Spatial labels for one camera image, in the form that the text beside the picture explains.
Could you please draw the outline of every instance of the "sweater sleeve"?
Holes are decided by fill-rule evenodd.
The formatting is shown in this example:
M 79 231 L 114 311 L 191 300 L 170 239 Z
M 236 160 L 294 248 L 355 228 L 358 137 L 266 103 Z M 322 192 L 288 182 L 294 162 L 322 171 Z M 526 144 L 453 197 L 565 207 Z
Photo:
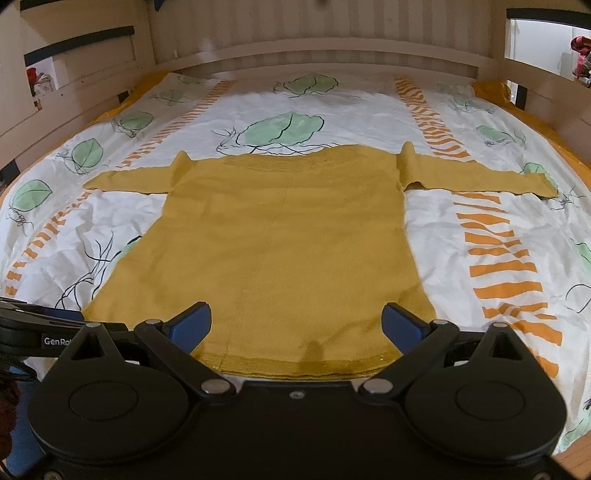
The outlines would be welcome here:
M 84 187 L 104 192 L 168 193 L 196 164 L 180 151 L 168 167 L 106 171 L 87 181 Z
M 461 162 L 418 155 L 406 142 L 398 154 L 397 167 L 403 189 L 412 186 L 445 189 L 451 192 L 535 193 L 539 197 L 558 196 L 556 188 L 541 173 L 520 174 L 491 170 L 477 161 Z

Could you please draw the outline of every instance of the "orange stripe pattern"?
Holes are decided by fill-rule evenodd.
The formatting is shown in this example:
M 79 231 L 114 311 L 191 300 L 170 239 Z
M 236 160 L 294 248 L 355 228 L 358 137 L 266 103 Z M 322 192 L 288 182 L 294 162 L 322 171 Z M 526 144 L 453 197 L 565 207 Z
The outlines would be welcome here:
M 153 149 L 156 148 L 155 147 L 156 144 L 162 143 L 162 141 L 166 137 L 177 132 L 182 127 L 184 127 L 185 125 L 187 125 L 187 124 L 191 123 L 193 120 L 195 120 L 199 115 L 201 115 L 210 106 L 212 106 L 222 95 L 224 95 L 224 93 L 226 93 L 230 89 L 230 87 L 232 87 L 233 85 L 234 85 L 234 82 L 230 82 L 227 80 L 219 81 L 209 91 L 209 93 L 205 96 L 205 98 L 201 102 L 199 102 L 199 104 L 195 108 L 193 108 L 190 112 L 187 112 L 184 115 L 178 117 L 174 121 L 174 123 L 168 125 L 164 129 L 162 129 L 157 135 L 155 135 L 150 140 L 148 140 L 146 143 L 141 145 L 141 147 L 139 147 L 136 151 L 127 155 L 127 157 L 125 157 L 121 161 L 120 165 L 116 166 L 115 168 L 129 167 L 133 163 L 132 162 L 133 160 L 137 160 L 139 158 L 142 158 L 144 155 L 149 154 Z M 29 243 L 29 245 L 27 245 L 27 248 L 22 253 L 22 256 L 26 255 L 28 257 L 28 260 L 37 258 L 38 252 L 35 252 L 34 249 L 43 248 L 45 245 L 47 245 L 47 242 L 49 242 L 53 238 L 55 238 L 58 235 L 58 233 L 60 232 L 59 227 L 62 227 L 66 224 L 66 219 L 64 217 L 66 215 L 68 215 L 73 209 L 79 208 L 82 205 L 82 203 L 92 193 L 93 193 L 92 191 L 88 191 L 88 190 L 83 192 L 80 195 L 80 197 L 78 197 L 76 199 L 76 202 L 78 202 L 78 203 L 72 203 L 69 207 L 66 207 L 63 210 L 60 210 L 53 217 L 51 217 L 51 221 L 49 221 L 45 225 L 45 227 L 43 227 L 45 231 L 41 231 L 40 233 L 37 234 L 37 236 L 35 237 L 36 239 L 33 240 L 31 243 Z M 19 262 L 16 262 L 13 265 L 13 267 L 14 268 L 21 268 L 21 267 L 24 267 L 26 264 L 27 264 L 26 261 L 19 261 Z M 11 284 L 7 284 L 4 287 L 4 292 L 8 297 L 14 297 L 17 294 L 17 292 L 18 292 L 17 287 L 18 287 L 18 283 L 20 282 L 21 278 L 22 278 L 22 274 L 18 274 L 13 270 L 8 271 L 8 273 L 6 275 L 6 279 L 10 280 Z
M 423 132 L 423 136 L 434 155 L 454 160 L 472 159 L 471 155 L 463 148 L 463 144 L 456 140 L 451 130 L 447 128 L 443 117 L 429 106 L 421 89 L 417 85 L 407 79 L 397 79 L 396 87 L 401 100 L 410 110 L 411 115 L 417 122 L 419 129 Z M 455 193 L 454 195 L 463 199 L 478 200 L 480 202 L 466 203 L 465 200 L 454 202 L 454 205 L 462 208 L 462 210 L 476 209 L 485 212 L 507 213 L 505 210 L 499 208 L 501 205 L 501 198 L 499 196 L 475 192 Z M 527 249 L 520 249 L 518 251 L 512 249 L 512 247 L 521 245 L 522 243 L 516 238 L 513 230 L 503 229 L 501 226 L 503 224 L 511 224 L 508 218 L 490 213 L 469 213 L 469 210 L 466 212 L 457 212 L 456 216 L 458 220 L 467 220 L 461 223 L 461 226 L 466 230 L 479 230 L 487 233 L 487 235 L 478 235 L 469 231 L 465 232 L 465 241 L 467 244 L 482 246 L 470 247 L 468 249 L 471 258 L 478 262 L 470 266 L 469 272 L 472 278 L 486 280 L 488 278 L 487 275 L 506 271 L 523 272 L 527 273 L 529 278 L 535 278 L 538 270 L 532 261 L 506 260 L 506 257 L 502 260 L 496 260 L 497 257 L 504 257 L 506 255 L 512 255 L 517 259 L 529 257 L 530 255 Z M 495 229 L 489 228 L 494 225 L 497 225 Z M 524 280 L 494 283 L 482 288 L 474 287 L 473 290 L 479 299 L 486 300 L 487 303 L 496 303 L 495 307 L 482 307 L 483 315 L 486 319 L 493 319 L 498 316 L 511 317 L 516 320 L 511 325 L 515 330 L 534 335 L 554 345 L 560 346 L 562 344 L 563 336 L 560 331 L 545 323 L 531 322 L 519 318 L 523 313 L 529 314 L 531 318 L 531 313 L 534 313 L 535 318 L 538 320 L 556 320 L 555 316 L 540 312 L 540 310 L 547 309 L 547 302 L 513 305 L 505 301 L 524 293 L 543 293 L 540 282 Z M 549 376 L 554 378 L 558 375 L 557 364 L 543 357 L 534 356 Z

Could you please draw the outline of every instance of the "yellow sweater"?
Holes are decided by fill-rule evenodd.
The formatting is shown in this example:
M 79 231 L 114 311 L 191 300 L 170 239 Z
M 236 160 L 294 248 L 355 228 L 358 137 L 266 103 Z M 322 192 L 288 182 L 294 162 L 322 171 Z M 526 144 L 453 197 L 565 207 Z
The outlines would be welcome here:
M 85 318 L 134 327 L 206 301 L 212 331 L 193 355 L 217 371 L 369 375 L 400 356 L 381 331 L 384 304 L 435 317 L 404 232 L 411 184 L 557 195 L 542 174 L 417 155 L 410 142 L 398 155 L 360 145 L 201 161 L 180 152 L 169 167 L 110 171 L 85 185 L 168 193 Z

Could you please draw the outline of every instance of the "black cable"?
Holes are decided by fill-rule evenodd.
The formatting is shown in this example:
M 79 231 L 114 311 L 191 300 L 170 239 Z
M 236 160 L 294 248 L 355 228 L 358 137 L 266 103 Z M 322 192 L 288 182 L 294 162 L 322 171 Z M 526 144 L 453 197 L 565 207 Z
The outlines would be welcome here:
M 9 380 L 32 382 L 37 379 L 37 372 L 34 368 L 29 367 L 27 364 L 21 362 L 13 356 L 0 352 L 0 363 L 2 362 L 10 365 L 11 367 L 18 368 L 22 373 L 0 369 L 0 382 Z

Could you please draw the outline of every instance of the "red object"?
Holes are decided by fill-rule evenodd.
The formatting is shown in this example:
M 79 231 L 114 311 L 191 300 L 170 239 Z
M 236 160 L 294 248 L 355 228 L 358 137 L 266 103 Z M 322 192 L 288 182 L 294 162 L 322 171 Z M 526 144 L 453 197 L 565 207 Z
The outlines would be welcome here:
M 37 81 L 37 69 L 35 67 L 27 69 L 27 78 L 29 79 L 29 85 L 35 85 Z
M 591 38 L 575 37 L 570 43 L 571 50 L 579 53 L 577 67 L 573 72 L 574 76 L 579 78 L 585 71 L 584 61 L 585 57 L 591 53 Z

